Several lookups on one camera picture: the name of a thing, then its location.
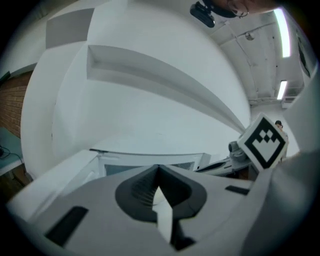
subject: ceiling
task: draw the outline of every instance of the ceiling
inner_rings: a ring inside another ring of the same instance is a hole
[[[282,80],[288,81],[284,97],[296,96],[304,87],[295,26],[287,20],[291,56],[282,58],[281,36],[274,12],[244,18],[214,14],[215,27],[209,28],[190,15],[190,7],[197,0],[140,1],[178,12],[204,30],[232,63],[252,106],[276,101]],[[247,40],[246,33],[254,39]]]

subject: fluorescent light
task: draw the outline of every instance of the fluorescent light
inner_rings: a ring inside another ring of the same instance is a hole
[[[286,22],[286,18],[284,12],[281,9],[274,10],[275,17],[278,21],[281,41],[282,41],[282,57],[290,57],[290,38],[289,38],[289,30]]]
[[[277,100],[282,100],[284,93],[285,93],[285,90],[286,90],[286,87],[287,87],[287,83],[288,83],[288,81],[281,81],[280,90],[279,90]]]

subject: cable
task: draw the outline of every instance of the cable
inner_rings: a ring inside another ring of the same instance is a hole
[[[26,167],[25,167],[25,165],[24,165],[24,162],[22,161],[21,157],[20,157],[18,154],[16,154],[16,153],[11,153],[11,151],[10,151],[8,148],[4,147],[4,146],[1,146],[1,145],[0,145],[0,148],[3,150],[4,153],[7,154],[6,156],[0,157],[0,160],[5,159],[6,157],[8,157],[8,156],[10,156],[10,155],[16,155],[16,156],[20,159],[20,162],[21,162],[21,165],[22,165],[22,168],[23,168],[24,173],[27,173],[27,170],[26,170]]]

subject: black slot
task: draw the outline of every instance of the black slot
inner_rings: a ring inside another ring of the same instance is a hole
[[[224,162],[224,161],[221,161],[221,162],[216,162],[216,163],[212,163],[206,167],[203,167],[201,169],[197,169],[195,172],[197,173],[204,173],[204,172],[207,172],[207,171],[211,171],[211,170],[214,170],[214,169],[217,169],[217,168],[220,168],[222,166],[224,166],[227,162]]]
[[[63,247],[89,210],[75,206],[46,234],[46,238]]]
[[[242,188],[242,187],[238,187],[238,186],[227,186],[225,188],[225,190],[229,190],[231,192],[234,192],[234,193],[238,193],[238,194],[242,194],[242,195],[248,195],[250,189],[247,189],[247,188]]]

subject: black rubber pad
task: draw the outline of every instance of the black rubber pad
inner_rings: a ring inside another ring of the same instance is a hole
[[[238,186],[227,186],[225,188],[225,190],[229,190],[229,191],[232,191],[232,192],[235,192],[235,193],[238,193],[238,194],[242,194],[242,195],[248,195],[250,189],[247,189],[247,188],[242,188],[242,187],[238,187]]]
[[[72,233],[76,230],[82,219],[87,214],[88,209],[73,207],[53,228],[46,234],[46,238],[63,247]]]
[[[115,200],[133,219],[156,223],[158,216],[152,207],[158,187],[172,207],[170,243],[177,251],[182,250],[195,241],[184,235],[179,221],[196,216],[206,203],[207,192],[202,185],[169,167],[156,164],[123,181],[115,190]]]

